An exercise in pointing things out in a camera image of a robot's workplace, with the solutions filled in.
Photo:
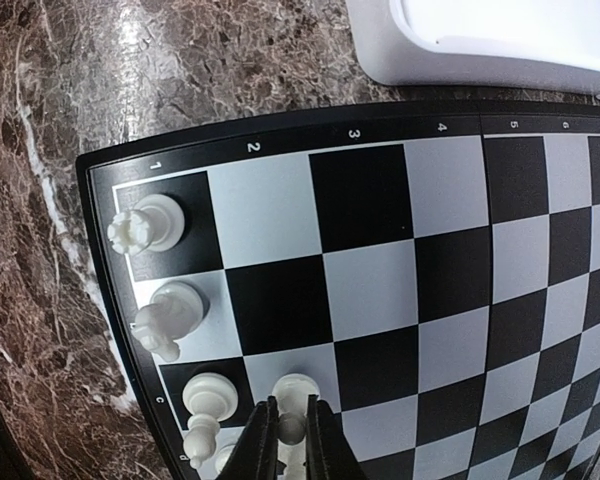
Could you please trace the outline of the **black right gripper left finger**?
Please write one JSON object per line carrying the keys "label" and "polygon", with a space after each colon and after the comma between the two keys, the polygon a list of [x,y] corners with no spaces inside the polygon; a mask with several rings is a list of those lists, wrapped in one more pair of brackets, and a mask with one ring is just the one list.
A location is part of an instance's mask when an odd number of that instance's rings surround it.
{"label": "black right gripper left finger", "polygon": [[276,398],[258,402],[217,480],[277,478],[279,410]]}

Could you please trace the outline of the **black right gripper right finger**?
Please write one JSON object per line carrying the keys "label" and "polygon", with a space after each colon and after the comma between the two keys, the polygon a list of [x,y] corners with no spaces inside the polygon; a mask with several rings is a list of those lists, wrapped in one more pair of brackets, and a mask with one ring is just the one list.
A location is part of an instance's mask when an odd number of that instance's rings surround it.
{"label": "black right gripper right finger", "polygon": [[310,395],[306,417],[308,479],[367,480],[329,404]]}

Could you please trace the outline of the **white chess pawn piece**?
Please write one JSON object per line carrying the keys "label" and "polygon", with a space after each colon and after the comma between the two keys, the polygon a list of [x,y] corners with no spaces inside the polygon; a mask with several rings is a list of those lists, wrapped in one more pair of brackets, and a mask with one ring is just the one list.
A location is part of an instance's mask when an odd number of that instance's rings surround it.
{"label": "white chess pawn piece", "polygon": [[216,452],[220,423],[231,418],[239,404],[234,384],[218,373],[201,373],[188,380],[182,401],[190,413],[183,450],[193,469],[199,469]]}

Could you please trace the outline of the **white chess rook piece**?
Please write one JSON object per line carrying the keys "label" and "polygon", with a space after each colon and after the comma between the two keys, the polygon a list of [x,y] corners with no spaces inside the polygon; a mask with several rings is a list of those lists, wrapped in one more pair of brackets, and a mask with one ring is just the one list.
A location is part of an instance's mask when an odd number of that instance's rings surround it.
{"label": "white chess rook piece", "polygon": [[176,341],[195,331],[204,316],[203,299],[194,287],[184,282],[169,282],[138,310],[131,333],[145,350],[165,362],[173,362],[180,356]]}

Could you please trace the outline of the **black and grey chessboard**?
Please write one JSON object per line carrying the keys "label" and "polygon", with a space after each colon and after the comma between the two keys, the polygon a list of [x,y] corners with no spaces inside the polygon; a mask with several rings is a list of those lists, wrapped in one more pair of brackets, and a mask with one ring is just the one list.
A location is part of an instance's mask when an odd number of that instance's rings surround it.
{"label": "black and grey chessboard", "polygon": [[[600,107],[386,103],[228,121],[83,154],[114,341],[175,479],[213,479],[284,375],[313,378],[371,479],[584,479],[600,452]],[[165,252],[107,226],[163,194]],[[165,362],[131,329],[169,282],[203,299]],[[189,379],[239,404],[184,454]]]}

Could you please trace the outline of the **white plastic parts tray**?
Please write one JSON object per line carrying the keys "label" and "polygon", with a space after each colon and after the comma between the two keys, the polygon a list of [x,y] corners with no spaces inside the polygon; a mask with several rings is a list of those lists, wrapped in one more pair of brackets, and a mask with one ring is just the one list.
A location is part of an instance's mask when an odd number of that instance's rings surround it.
{"label": "white plastic parts tray", "polygon": [[600,1],[349,1],[374,81],[494,85],[600,100]]}

